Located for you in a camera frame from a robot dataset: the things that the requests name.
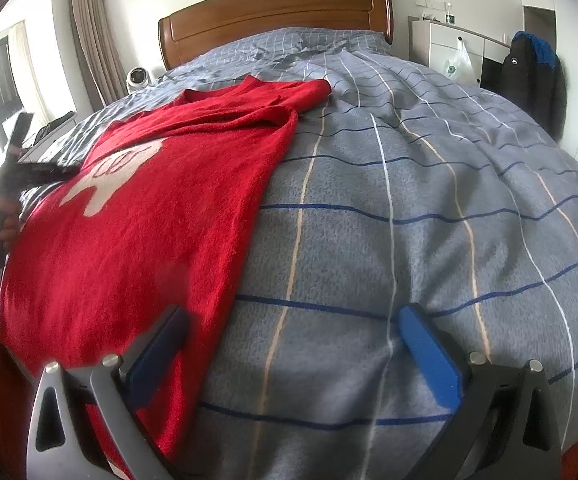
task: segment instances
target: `white jacket logo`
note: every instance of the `white jacket logo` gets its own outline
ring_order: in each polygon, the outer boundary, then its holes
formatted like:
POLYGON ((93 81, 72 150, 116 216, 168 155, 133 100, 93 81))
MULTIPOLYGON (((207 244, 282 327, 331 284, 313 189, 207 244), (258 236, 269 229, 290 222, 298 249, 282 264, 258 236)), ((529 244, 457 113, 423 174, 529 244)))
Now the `white jacket logo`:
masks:
POLYGON ((97 162, 60 201, 65 205, 81 191, 95 187, 96 191, 86 205, 84 216, 99 213, 102 206, 162 147, 162 139, 152 140, 127 148, 97 162))

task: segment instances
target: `metal screw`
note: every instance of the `metal screw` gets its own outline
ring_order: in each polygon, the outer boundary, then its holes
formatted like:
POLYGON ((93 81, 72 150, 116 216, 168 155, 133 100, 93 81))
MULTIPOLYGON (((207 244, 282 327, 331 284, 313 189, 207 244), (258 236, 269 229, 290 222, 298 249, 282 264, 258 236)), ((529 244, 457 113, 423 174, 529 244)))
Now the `metal screw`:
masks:
POLYGON ((117 365, 119 360, 120 360, 120 356, 118 354, 105 355, 102 358, 102 366, 106 366, 108 368, 111 368, 112 366, 117 365))
POLYGON ((44 367, 44 371, 47 372, 48 374, 53 374, 54 372, 57 372, 59 368, 60 368, 59 362, 51 361, 44 367))
POLYGON ((531 359, 529 361, 529 368, 532 372, 541 372, 542 371, 542 363, 537 359, 531 359))
POLYGON ((486 363, 486 357, 484 357, 480 352, 471 352, 469 354, 469 362, 472 365, 482 366, 486 363))

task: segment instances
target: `wooden headboard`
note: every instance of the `wooden headboard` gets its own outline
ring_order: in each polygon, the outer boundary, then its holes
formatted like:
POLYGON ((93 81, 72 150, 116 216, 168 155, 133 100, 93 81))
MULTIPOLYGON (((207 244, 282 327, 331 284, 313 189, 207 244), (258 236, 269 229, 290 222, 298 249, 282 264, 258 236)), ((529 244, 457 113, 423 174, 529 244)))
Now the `wooden headboard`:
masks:
POLYGON ((391 0, 206 0, 158 22, 169 70, 216 46, 282 27, 375 30, 393 41, 391 0))

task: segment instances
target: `gray plaid bedspread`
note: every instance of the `gray plaid bedspread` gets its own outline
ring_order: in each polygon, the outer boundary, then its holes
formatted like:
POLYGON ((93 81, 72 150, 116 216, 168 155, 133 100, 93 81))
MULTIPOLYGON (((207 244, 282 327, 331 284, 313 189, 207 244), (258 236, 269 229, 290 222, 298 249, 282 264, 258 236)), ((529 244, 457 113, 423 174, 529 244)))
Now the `gray plaid bedspread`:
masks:
MULTIPOLYGON (((287 28, 214 49, 92 115, 216 89, 326 78, 258 213, 182 470, 210 479, 402 478, 448 418, 402 347, 420 303, 465 349, 544 364, 578 440, 578 163, 523 111, 388 55, 370 32, 287 28)), ((28 213, 47 190, 24 197, 28 213)))

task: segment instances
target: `striped blanket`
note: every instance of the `striped blanket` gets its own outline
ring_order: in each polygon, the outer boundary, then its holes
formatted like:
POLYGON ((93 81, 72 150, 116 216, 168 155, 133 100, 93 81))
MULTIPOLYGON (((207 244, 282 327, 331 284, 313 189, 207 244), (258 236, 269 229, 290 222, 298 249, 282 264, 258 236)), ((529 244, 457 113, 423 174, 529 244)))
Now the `striped blanket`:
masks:
POLYGON ((578 163, 506 99, 392 57, 372 32, 286 28, 172 70, 45 160, 83 160, 111 120, 249 73, 333 91, 267 190, 181 470, 402 478, 450 416, 398 338, 409 302, 495 363, 539 359, 562 447, 578 441, 578 163))

